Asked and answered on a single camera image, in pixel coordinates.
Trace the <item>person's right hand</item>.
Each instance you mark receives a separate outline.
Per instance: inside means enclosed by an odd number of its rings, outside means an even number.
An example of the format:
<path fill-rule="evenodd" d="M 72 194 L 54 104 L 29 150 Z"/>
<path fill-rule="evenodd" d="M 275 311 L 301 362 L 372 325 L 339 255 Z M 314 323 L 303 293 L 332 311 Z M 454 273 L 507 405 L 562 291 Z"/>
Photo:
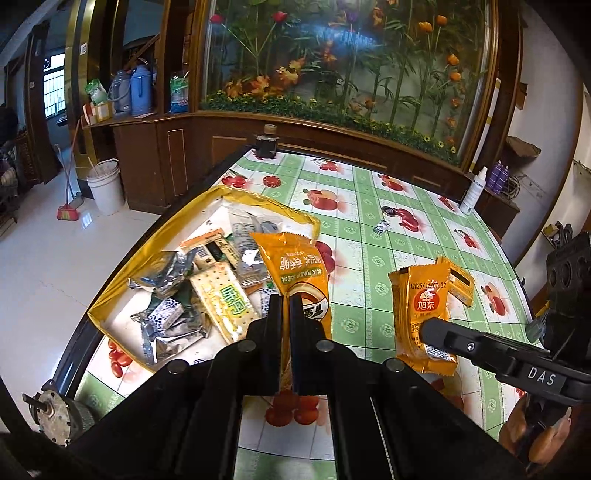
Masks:
<path fill-rule="evenodd" d="M 499 443 L 515 456 L 518 455 L 518 447 L 523 444 L 523 438 L 526 435 L 525 410 L 527 406 L 528 396 L 524 395 L 515 405 L 499 434 Z M 571 414 L 572 408 L 568 407 L 559 420 L 534 438 L 528 453 L 530 462 L 545 466 L 554 458 L 569 436 Z"/>

